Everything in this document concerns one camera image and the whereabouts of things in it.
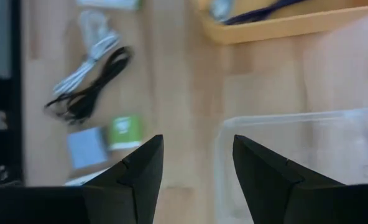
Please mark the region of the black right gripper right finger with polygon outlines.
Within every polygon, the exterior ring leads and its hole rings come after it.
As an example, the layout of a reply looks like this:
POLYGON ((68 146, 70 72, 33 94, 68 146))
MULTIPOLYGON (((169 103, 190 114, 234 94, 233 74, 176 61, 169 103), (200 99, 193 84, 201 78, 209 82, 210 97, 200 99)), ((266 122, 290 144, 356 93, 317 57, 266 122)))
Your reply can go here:
POLYGON ((242 135, 232 157, 254 223, 368 223, 368 184, 342 184, 242 135))

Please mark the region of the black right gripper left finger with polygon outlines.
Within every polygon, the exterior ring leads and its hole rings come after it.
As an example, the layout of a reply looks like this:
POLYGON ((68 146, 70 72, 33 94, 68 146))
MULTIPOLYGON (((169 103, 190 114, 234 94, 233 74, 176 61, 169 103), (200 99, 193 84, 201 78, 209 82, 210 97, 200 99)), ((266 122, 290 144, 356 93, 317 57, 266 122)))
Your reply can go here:
POLYGON ((159 134, 83 185, 0 187, 0 223, 152 223, 162 174, 159 134))

